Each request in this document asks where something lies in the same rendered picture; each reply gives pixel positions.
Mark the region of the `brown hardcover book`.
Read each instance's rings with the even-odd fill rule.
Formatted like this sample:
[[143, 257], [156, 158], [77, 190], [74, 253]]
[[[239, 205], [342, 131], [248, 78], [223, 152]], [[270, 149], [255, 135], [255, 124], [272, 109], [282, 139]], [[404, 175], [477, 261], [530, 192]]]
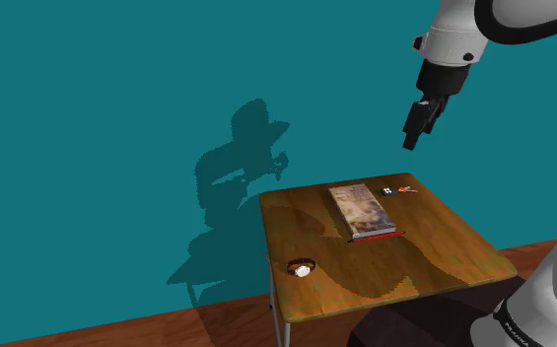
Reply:
[[363, 183], [331, 187], [329, 192], [353, 239], [396, 231], [396, 224]]

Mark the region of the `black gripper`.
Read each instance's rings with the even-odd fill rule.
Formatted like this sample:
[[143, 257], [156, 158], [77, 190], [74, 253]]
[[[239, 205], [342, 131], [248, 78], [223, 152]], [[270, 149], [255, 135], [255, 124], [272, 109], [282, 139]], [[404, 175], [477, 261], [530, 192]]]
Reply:
[[414, 103], [408, 113], [403, 132], [403, 147], [412, 151], [422, 132], [430, 134], [437, 119], [445, 111], [450, 96], [458, 94], [468, 76], [470, 65], [445, 66], [425, 59], [416, 88], [427, 101]]

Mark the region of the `wooden table with metal legs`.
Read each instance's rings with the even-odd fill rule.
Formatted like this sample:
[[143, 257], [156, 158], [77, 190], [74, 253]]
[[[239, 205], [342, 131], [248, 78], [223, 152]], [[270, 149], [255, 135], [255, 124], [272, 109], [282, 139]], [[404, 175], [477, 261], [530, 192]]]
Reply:
[[[328, 183], [261, 193], [270, 297], [281, 347], [292, 347], [295, 323], [516, 276], [511, 261], [413, 174], [366, 177], [363, 183], [373, 193], [384, 187], [417, 189], [377, 197], [396, 223], [397, 236], [352, 241]], [[287, 263], [300, 257], [316, 262], [303, 278], [286, 271]]]

